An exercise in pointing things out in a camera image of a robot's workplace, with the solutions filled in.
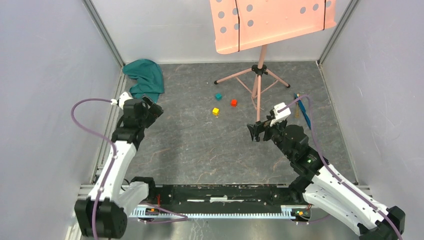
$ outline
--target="white wall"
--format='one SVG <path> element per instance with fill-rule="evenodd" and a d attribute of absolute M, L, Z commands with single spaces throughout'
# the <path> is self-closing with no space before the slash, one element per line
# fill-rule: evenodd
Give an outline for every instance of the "white wall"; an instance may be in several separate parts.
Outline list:
<path fill-rule="evenodd" d="M 424 216 L 424 1 L 359 2 L 323 63 L 358 177 L 406 212 L 405 240 Z"/>
<path fill-rule="evenodd" d="M 0 6 L 0 239 L 61 240 L 101 141 L 71 121 L 112 98 L 120 68 L 81 0 Z M 110 106 L 77 118 L 104 131 Z"/>
<path fill-rule="evenodd" d="M 140 58 L 158 63 L 240 62 L 259 58 L 259 47 L 226 55 L 217 53 L 209 0 L 92 1 L 126 63 Z M 337 0 L 336 22 L 349 1 Z M 317 60 L 333 30 L 334 27 L 270 44 L 266 60 Z"/>

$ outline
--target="black strap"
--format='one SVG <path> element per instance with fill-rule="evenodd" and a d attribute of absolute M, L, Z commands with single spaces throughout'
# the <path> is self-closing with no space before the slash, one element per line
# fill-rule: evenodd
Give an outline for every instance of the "black strap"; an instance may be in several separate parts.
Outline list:
<path fill-rule="evenodd" d="M 324 24 L 323 24 L 323 27 L 322 27 L 323 31 L 326 29 L 326 9 L 327 9 L 326 4 L 327 4 L 327 0 L 324 0 Z"/>
<path fill-rule="evenodd" d="M 240 15 L 239 15 L 239 7 L 237 6 L 237 0 L 235 1 L 235 9 L 237 10 L 237 18 L 238 18 L 238 52 L 240 52 Z"/>

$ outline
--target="gray floor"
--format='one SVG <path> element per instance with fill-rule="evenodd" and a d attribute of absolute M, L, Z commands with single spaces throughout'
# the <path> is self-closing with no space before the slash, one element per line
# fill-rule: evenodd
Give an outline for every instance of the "gray floor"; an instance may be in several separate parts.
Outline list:
<path fill-rule="evenodd" d="M 164 114 L 145 131 L 145 139 L 129 165 L 126 178 L 153 177 L 157 184 L 290 183 L 297 174 L 270 141 L 252 142 L 246 124 L 256 121 L 250 93 L 235 79 L 218 85 L 214 81 L 249 68 L 251 63 L 199 63 L 161 65 L 165 93 L 158 104 Z M 324 155 L 348 180 L 354 181 L 326 87 L 315 62 L 268 62 L 268 68 L 287 81 L 262 94 L 261 118 L 276 104 L 293 100 L 294 93 L 313 99 L 313 116 Z M 252 87 L 254 73 L 240 77 Z M 262 89 L 273 82 L 264 76 Z M 135 82 L 129 80 L 129 89 Z M 221 101 L 215 94 L 221 93 Z M 237 107 L 230 100 L 237 99 Z M 215 117 L 213 108 L 219 108 Z M 300 114 L 288 124 L 305 127 Z"/>

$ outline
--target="teal towel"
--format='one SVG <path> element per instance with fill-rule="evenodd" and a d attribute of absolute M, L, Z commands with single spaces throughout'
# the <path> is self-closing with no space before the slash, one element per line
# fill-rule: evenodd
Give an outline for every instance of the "teal towel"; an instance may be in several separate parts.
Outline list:
<path fill-rule="evenodd" d="M 146 94 L 157 103 L 159 95 L 165 92 L 162 70 L 154 61 L 148 59 L 133 61 L 125 65 L 122 72 L 129 78 L 137 80 L 137 84 L 129 89 L 133 98 L 141 99 Z"/>

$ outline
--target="cable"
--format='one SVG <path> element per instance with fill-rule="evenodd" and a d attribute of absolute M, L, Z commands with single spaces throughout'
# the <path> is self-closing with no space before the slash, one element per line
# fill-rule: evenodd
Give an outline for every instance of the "cable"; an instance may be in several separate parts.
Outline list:
<path fill-rule="evenodd" d="M 397 235 L 397 238 L 399 240 L 402 240 L 402 235 L 399 232 L 398 228 L 393 223 L 393 221 L 388 216 L 386 216 L 381 210 L 378 210 L 378 207 L 376 207 L 371 201 L 369 201 L 368 199 L 366 199 L 364 196 L 362 196 L 361 194 L 359 194 L 355 189 L 353 189 L 347 183 L 345 183 L 344 181 L 342 181 L 342 179 L 329 167 L 329 165 L 327 164 L 327 162 L 324 160 L 323 151 L 321 150 L 320 145 L 318 144 L 318 141 L 317 141 L 317 137 L 315 136 L 314 121 L 313 121 L 313 116 L 312 116 L 312 114 L 313 114 L 313 111 L 312 111 L 312 100 L 309 97 L 309 95 L 299 96 L 294 101 L 292 101 L 291 103 L 289 103 L 287 106 L 283 107 L 282 109 L 278 110 L 277 112 L 278 113 L 281 113 L 282 111 L 286 110 L 287 108 L 289 108 L 290 106 L 292 106 L 293 104 L 295 104 L 297 101 L 301 100 L 302 98 L 306 98 L 307 99 L 307 102 L 308 102 L 308 112 L 309 112 L 309 116 L 310 116 L 310 131 L 312 133 L 312 140 L 313 140 L 313 143 L 315 144 L 316 151 L 318 152 L 319 158 L 321 159 L 321 162 L 324 164 L 325 168 L 330 172 L 330 174 L 339 183 L 341 183 L 343 186 L 345 186 L 347 189 L 349 189 L 352 193 L 354 193 L 362 201 L 364 201 L 365 203 L 367 203 L 374 211 L 376 211 L 377 213 L 379 213 L 388 222 L 388 224 L 391 226 L 391 228 L 394 230 L 394 232 Z"/>
<path fill-rule="evenodd" d="M 103 192 L 103 189 L 104 189 L 104 186 L 105 186 L 105 183 L 106 183 L 106 179 L 108 178 L 108 175 L 109 175 L 109 173 L 111 172 L 111 169 L 112 169 L 112 166 L 114 165 L 114 162 L 115 162 L 115 159 L 117 158 L 117 146 L 115 146 L 115 144 L 109 139 L 109 138 L 107 138 L 106 136 L 103 136 L 102 134 L 100 134 L 100 133 L 98 133 L 98 132 L 96 132 L 96 131 L 93 131 L 93 130 L 91 130 L 91 129 L 89 129 L 89 128 L 87 128 L 87 127 L 85 127 L 85 126 L 83 126 L 76 118 L 75 118 L 75 114 L 74 114 L 74 111 L 75 111 L 75 108 L 77 108 L 78 107 L 78 105 L 80 105 L 80 104 L 82 104 L 82 103 L 85 103 L 85 102 L 89 102 L 89 101 L 100 101 L 100 102 L 106 102 L 106 103 L 111 103 L 112 101 L 111 100 L 108 100 L 108 99 L 103 99 L 103 98 L 87 98 L 87 99 L 84 99 L 84 100 L 81 100 L 81 101 L 79 101 L 79 102 L 77 102 L 77 103 L 75 103 L 75 105 L 72 107 L 72 109 L 70 110 L 70 117 L 72 118 L 72 121 L 79 127 L 79 128 L 81 128 L 82 130 L 84 130 L 84 131 L 86 131 L 87 133 L 89 133 L 89 134 L 92 134 L 92 135 L 94 135 L 94 136 L 97 136 L 97 137 L 99 137 L 99 138 L 101 138 L 101 139 L 103 139 L 103 140 L 105 140 L 108 144 L 110 144 L 110 146 L 112 147 L 112 149 L 113 149 L 113 156 L 112 156 L 112 159 L 111 159 L 111 161 L 110 161 L 110 164 L 109 164 L 109 166 L 107 167 L 107 169 L 106 169 L 106 172 L 105 172 L 105 174 L 104 174 L 104 177 L 103 177 L 103 179 L 101 180 L 101 183 L 100 183 L 100 187 L 98 188 L 98 192 L 97 192 L 97 196 L 95 197 L 95 200 L 94 200 L 94 205 L 93 205 L 93 211 L 92 211 L 92 215 L 91 215 L 91 227 L 92 227 L 92 231 L 93 231 L 93 237 L 94 237 L 94 239 L 95 240 L 99 240 L 99 237 L 98 237 L 98 235 L 97 235 L 97 229 L 96 229 L 96 213 L 97 213 L 97 206 L 98 206 L 98 204 L 99 204 L 99 199 L 100 199 L 100 195 L 102 194 L 102 192 Z"/>
<path fill-rule="evenodd" d="M 156 206 L 147 202 L 140 202 L 140 204 L 144 204 L 147 205 L 149 207 L 155 208 L 155 209 L 159 209 L 159 211 L 168 213 L 168 214 L 172 214 L 172 215 L 176 215 L 178 217 L 181 218 L 177 218 L 177 219 L 172 219 L 172 220 L 166 220 L 166 221 L 144 221 L 145 224 L 168 224 L 168 223 L 175 223 L 175 222 L 182 222 L 182 221 L 187 221 L 189 219 L 188 216 L 180 214 L 180 213 L 176 213 L 170 210 L 166 210 L 160 206 Z"/>
<path fill-rule="evenodd" d="M 296 225 L 309 225 L 309 224 L 317 224 L 317 223 L 319 223 L 319 222 L 322 222 L 322 221 L 324 221 L 324 220 L 326 220 L 327 218 L 329 218 L 330 217 L 330 214 L 328 214 L 327 216 L 325 216 L 325 217 L 322 217 L 322 218 L 320 218 L 320 219 L 317 219 L 317 220 L 313 220 L 313 221 L 308 221 L 308 222 L 302 222 L 302 221 L 293 221 L 293 222 L 295 222 L 296 223 Z"/>
<path fill-rule="evenodd" d="M 126 184 L 128 184 L 128 186 L 130 185 L 130 181 L 128 181 L 127 179 L 123 179 L 125 182 L 126 182 Z"/>

